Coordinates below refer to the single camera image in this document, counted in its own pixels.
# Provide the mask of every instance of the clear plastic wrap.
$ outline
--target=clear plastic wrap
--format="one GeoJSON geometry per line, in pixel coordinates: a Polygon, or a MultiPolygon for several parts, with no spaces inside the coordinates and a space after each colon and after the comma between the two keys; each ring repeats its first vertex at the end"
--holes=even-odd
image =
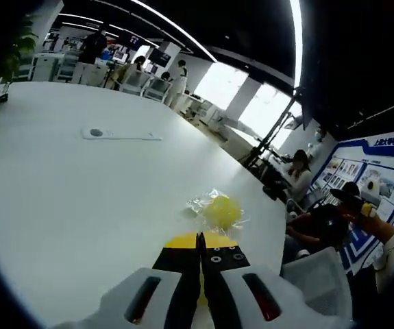
{"type": "Polygon", "coordinates": [[[195,221],[203,231],[235,237],[250,221],[239,202],[215,188],[188,200],[187,205],[197,214],[195,221]]]}

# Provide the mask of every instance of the white table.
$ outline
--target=white table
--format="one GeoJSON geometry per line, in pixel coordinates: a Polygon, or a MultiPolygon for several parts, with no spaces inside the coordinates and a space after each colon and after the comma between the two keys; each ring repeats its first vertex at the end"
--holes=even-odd
{"type": "Polygon", "coordinates": [[[54,82],[15,83],[9,93],[0,107],[0,272],[44,325],[84,318],[108,289],[152,266],[166,241],[198,226],[186,200],[211,188],[251,218],[237,238],[250,263],[280,270],[283,205],[165,105],[54,82]],[[79,131],[89,126],[163,141],[88,141],[79,131]]]}

